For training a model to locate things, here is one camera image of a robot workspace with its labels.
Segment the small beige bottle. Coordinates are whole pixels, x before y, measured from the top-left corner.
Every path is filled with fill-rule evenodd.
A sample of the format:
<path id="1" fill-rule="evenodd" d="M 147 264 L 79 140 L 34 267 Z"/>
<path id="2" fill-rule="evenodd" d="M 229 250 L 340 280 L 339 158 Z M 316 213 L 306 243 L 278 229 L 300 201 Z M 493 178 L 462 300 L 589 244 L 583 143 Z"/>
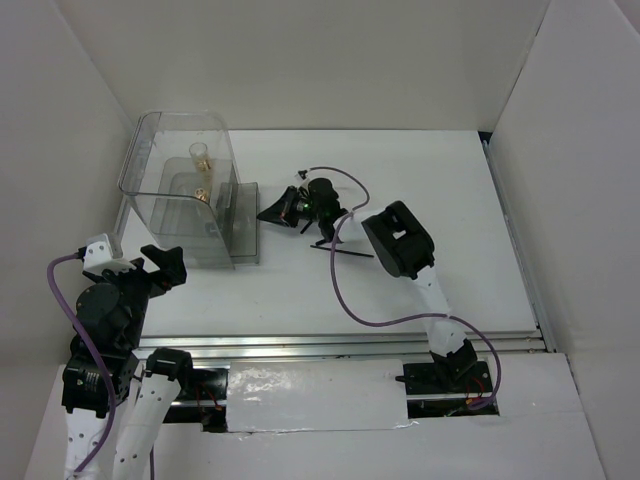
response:
<path id="1" fill-rule="evenodd" d="M 204 202 L 205 204 L 209 205 L 210 207 L 213 207 L 215 205 L 216 200 L 214 199 L 214 191 L 212 187 L 198 187 L 195 189 L 194 191 L 194 197 L 201 201 Z"/>

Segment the clear acrylic organizer box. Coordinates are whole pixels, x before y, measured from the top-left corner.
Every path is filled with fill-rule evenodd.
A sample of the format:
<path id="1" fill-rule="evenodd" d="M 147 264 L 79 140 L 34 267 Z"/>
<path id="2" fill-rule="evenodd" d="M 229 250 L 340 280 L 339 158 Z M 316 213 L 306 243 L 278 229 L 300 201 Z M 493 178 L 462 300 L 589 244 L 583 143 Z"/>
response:
<path id="1" fill-rule="evenodd" d="M 202 187 L 189 154 L 196 142 L 208 146 L 214 162 L 213 207 L 194 197 Z M 183 248 L 186 265 L 223 269 L 258 263 L 259 187 L 241 182 L 227 124 L 218 114 L 142 114 L 118 187 L 160 248 Z"/>

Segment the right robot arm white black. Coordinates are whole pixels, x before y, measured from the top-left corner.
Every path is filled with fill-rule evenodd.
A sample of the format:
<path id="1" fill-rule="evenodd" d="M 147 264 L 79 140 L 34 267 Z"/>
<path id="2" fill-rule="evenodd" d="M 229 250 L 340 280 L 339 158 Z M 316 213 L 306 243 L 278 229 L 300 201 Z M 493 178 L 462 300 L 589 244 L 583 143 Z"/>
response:
<path id="1" fill-rule="evenodd" d="M 377 213 L 364 210 L 365 203 L 348 210 L 327 178 L 316 178 L 299 187 L 289 186 L 271 206 L 257 214 L 262 222 L 295 228 L 300 222 L 318 225 L 319 247 L 330 252 L 330 278 L 336 298 L 348 316 L 357 323 L 382 328 L 419 319 L 427 334 L 434 361 L 437 384 L 446 391 L 457 391 L 470 378 L 477 354 L 468 339 L 463 322 L 455 322 L 435 271 L 435 243 L 419 220 L 402 201 L 395 201 Z M 337 247 L 348 241 L 365 239 L 373 248 L 371 256 L 393 278 L 404 279 L 415 287 L 433 313 L 386 322 L 357 317 L 347 306 L 339 289 L 336 273 Z"/>

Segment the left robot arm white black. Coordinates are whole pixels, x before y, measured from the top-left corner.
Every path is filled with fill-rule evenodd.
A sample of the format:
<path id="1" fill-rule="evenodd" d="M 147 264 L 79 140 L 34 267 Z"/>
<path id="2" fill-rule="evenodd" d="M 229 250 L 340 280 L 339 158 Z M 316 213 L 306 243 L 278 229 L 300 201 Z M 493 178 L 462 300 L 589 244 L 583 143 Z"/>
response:
<path id="1" fill-rule="evenodd" d="M 49 288 L 75 331 L 62 373 L 65 478 L 155 473 L 161 425 L 172 402 L 194 391 L 197 376 L 186 351 L 159 348 L 145 361 L 135 351 L 150 300 L 186 280 L 182 248 L 146 245 L 128 261 L 106 235 L 49 263 Z"/>

